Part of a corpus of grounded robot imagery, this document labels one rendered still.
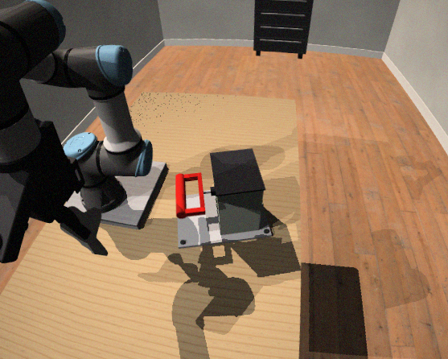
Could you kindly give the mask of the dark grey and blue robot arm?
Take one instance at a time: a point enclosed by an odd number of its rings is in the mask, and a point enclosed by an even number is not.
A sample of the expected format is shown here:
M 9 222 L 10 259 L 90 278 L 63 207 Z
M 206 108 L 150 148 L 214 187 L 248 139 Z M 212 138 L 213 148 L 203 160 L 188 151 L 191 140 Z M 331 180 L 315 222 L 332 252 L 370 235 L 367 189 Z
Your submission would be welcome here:
M 125 98 L 133 75 L 129 51 L 121 45 L 56 50 L 65 34 L 62 15 L 44 0 L 0 9 L 0 163 L 21 159 L 41 140 L 20 79 L 86 88 L 105 139 L 81 133 L 66 142 L 64 152 L 77 159 L 84 177 L 82 205 L 106 213 L 124 197 L 114 176 L 148 175 L 153 147 L 134 128 Z M 29 168 L 0 173 L 0 263 L 18 259 L 42 178 L 42 172 Z

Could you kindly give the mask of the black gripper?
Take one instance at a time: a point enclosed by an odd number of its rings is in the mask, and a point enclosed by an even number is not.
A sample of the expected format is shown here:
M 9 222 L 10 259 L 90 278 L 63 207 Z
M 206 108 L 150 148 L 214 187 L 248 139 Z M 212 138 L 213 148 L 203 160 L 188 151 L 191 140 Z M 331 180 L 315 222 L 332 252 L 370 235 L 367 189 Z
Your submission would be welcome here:
M 30 218 L 46 223 L 56 220 L 62 231 L 74 237 L 92 254 L 107 256 L 108 251 L 97 239 L 101 211 L 91 208 L 83 213 L 77 207 L 64 206 L 73 192 L 79 193 L 85 184 L 76 158 L 64 153 L 53 122 L 41 122 L 39 119 L 35 121 L 41 133 L 39 145 L 21 159 L 0 163 L 0 173 L 14 173 L 26 168 L 42 172 L 43 178 Z M 76 176 L 76 169 L 80 181 Z

